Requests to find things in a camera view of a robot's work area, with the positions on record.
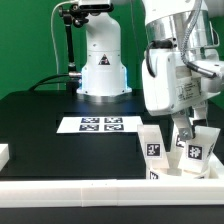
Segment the black cable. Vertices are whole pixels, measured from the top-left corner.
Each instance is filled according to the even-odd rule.
[[[36,85],[29,88],[29,91],[34,91],[38,86],[49,85],[49,84],[59,84],[59,83],[67,83],[67,81],[37,83]]]
[[[61,78],[61,77],[69,77],[69,75],[68,75],[68,74],[52,75],[52,76],[49,76],[49,77],[47,77],[47,78],[44,78],[44,79],[40,80],[40,81],[37,82],[36,84],[38,84],[38,83],[43,83],[43,82],[46,82],[46,81],[49,81],[49,80],[52,80],[52,79]]]
[[[152,70],[152,66],[151,66],[151,59],[150,59],[150,50],[154,47],[154,42],[150,42],[146,48],[146,56],[145,56],[145,60],[146,60],[146,67],[148,69],[149,74],[155,78],[156,75],[154,73],[154,71]]]
[[[49,76],[47,78],[44,78],[44,79],[40,80],[39,82],[37,82],[35,85],[31,86],[29,88],[29,91],[33,91],[37,86],[41,85],[42,83],[45,83],[46,81],[61,78],[61,77],[69,77],[69,75],[68,74],[52,75],[52,76]]]
[[[146,48],[146,67],[148,69],[149,74],[155,78],[156,75],[152,69],[151,59],[150,59],[150,50],[151,49],[172,49],[173,43],[171,40],[153,40],[151,41]]]

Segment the cable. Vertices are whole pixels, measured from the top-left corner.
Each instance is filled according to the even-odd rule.
[[[65,2],[61,2],[59,4],[57,4],[51,14],[51,36],[52,36],[52,40],[53,40],[53,47],[54,47],[54,53],[55,53],[55,60],[56,60],[56,71],[57,74],[60,73],[60,63],[59,63],[59,57],[58,57],[58,49],[57,49],[57,44],[56,44],[56,40],[55,40],[55,33],[54,33],[54,16],[56,13],[56,10],[58,7],[65,5],[65,4],[71,4],[71,3],[75,3],[75,1],[65,1]]]
[[[29,91],[33,91],[37,86],[45,84],[46,81],[56,79],[56,78],[61,78],[61,77],[69,77],[69,75],[68,74],[52,75],[52,76],[49,76],[47,78],[44,78],[44,79],[40,80],[39,82],[37,82],[35,85],[31,86],[29,88]]]
[[[146,56],[145,56],[145,61],[146,61],[146,67],[148,69],[149,74],[155,78],[156,75],[154,73],[154,71],[152,70],[152,66],[151,66],[151,58],[150,58],[150,50],[154,47],[154,42],[150,42],[146,48]]]
[[[49,85],[49,84],[59,84],[59,83],[67,83],[67,81],[37,83],[36,85],[29,88],[29,91],[34,91],[38,86]]]
[[[62,75],[52,75],[52,76],[49,76],[47,78],[44,78],[42,80],[40,80],[38,83],[36,84],[39,84],[39,83],[44,83],[46,81],[49,81],[49,80],[52,80],[52,79],[56,79],[56,78],[61,78],[61,77],[69,77],[68,74],[62,74]]]
[[[201,5],[202,5],[202,0],[196,0],[196,10],[193,15],[192,21],[190,23],[190,27],[185,32],[185,36],[184,36],[182,46],[181,46],[181,59],[182,59],[183,63],[187,66],[189,64],[189,61],[186,58],[187,44],[188,44],[190,35],[192,33],[192,30],[194,29],[194,27],[197,23],[198,16],[199,16],[199,13],[201,10]]]

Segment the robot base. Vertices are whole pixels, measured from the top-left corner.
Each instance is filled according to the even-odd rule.
[[[132,89],[128,88],[124,93],[116,96],[94,96],[87,95],[85,93],[81,93],[77,91],[77,98],[79,100],[90,101],[93,103],[116,103],[124,100],[130,99],[132,96]]]

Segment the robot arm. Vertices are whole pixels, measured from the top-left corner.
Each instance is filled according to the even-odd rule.
[[[72,56],[69,57],[68,70],[73,76],[77,72],[74,66],[71,25],[86,27],[87,62],[81,69],[81,85],[76,91],[79,99],[114,102],[131,93],[131,88],[127,86],[127,70],[121,62],[120,26],[107,13],[113,10],[113,4],[124,4],[126,1],[79,0],[74,1],[69,10],[60,10],[70,46],[69,55]]]
[[[181,139],[192,139],[186,110],[219,94],[224,82],[224,63],[207,50],[215,47],[207,5],[201,0],[143,3],[148,39],[153,39],[142,66],[146,107],[153,116],[171,114]]]

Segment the white cardboard piece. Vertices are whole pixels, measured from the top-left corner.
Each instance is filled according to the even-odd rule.
[[[204,172],[208,167],[219,132],[218,128],[196,126],[196,137],[186,141],[178,167],[195,173]]]
[[[148,169],[169,168],[159,125],[138,125],[138,136]]]
[[[57,133],[137,132],[137,126],[141,124],[139,116],[64,117]]]

